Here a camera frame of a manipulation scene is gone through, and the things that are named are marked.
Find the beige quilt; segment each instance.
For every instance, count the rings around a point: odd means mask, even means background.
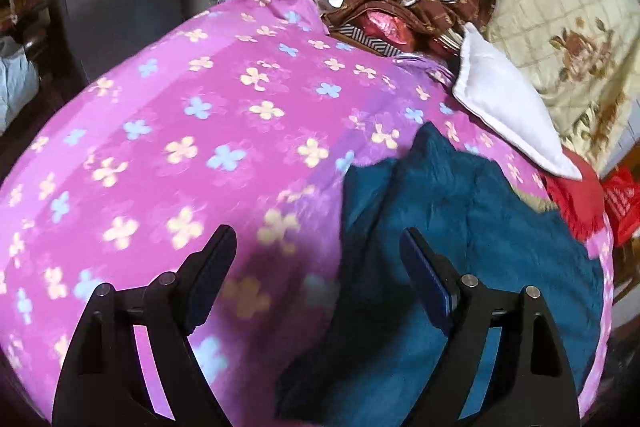
[[[485,36],[534,84],[564,144],[606,164],[640,89],[640,0],[500,0]]]

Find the plastic bag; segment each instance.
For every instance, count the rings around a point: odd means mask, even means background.
[[[621,167],[602,184],[604,205],[613,229],[614,246],[626,243],[640,227],[640,183]]]

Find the pink blanket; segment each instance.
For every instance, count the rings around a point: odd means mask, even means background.
[[[238,255],[190,341],[233,424],[268,425],[275,379],[318,338],[339,291],[343,172],[407,149],[426,120],[546,197],[536,168],[430,78],[442,74],[435,63],[399,66],[326,36],[309,0],[235,0],[57,113],[0,191],[0,344],[42,412],[95,286],[145,285],[228,223]],[[604,268],[605,305],[583,413],[610,330],[609,230],[586,244]],[[140,355],[170,415],[148,346]]]

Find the screw head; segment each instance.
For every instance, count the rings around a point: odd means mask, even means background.
[[[174,281],[175,281],[174,272],[164,272],[160,274],[160,277],[158,277],[158,282],[161,283],[162,286],[169,286]]]
[[[475,288],[479,283],[478,277],[470,273],[463,275],[460,280],[462,280],[463,285],[469,286],[469,288]]]
[[[103,282],[95,289],[95,294],[98,297],[104,297],[111,291],[111,285],[108,282]]]
[[[537,299],[541,295],[540,290],[535,286],[527,286],[526,292],[532,299]]]

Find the teal towel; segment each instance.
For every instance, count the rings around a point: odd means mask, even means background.
[[[400,261],[407,227],[489,287],[539,287],[582,387],[600,335],[599,262],[588,259],[557,211],[535,213],[497,164],[457,152],[427,123],[404,158],[347,172],[334,317],[320,343],[281,375],[277,416],[327,427],[404,421],[446,343]],[[482,404],[498,333],[487,339],[463,416]]]

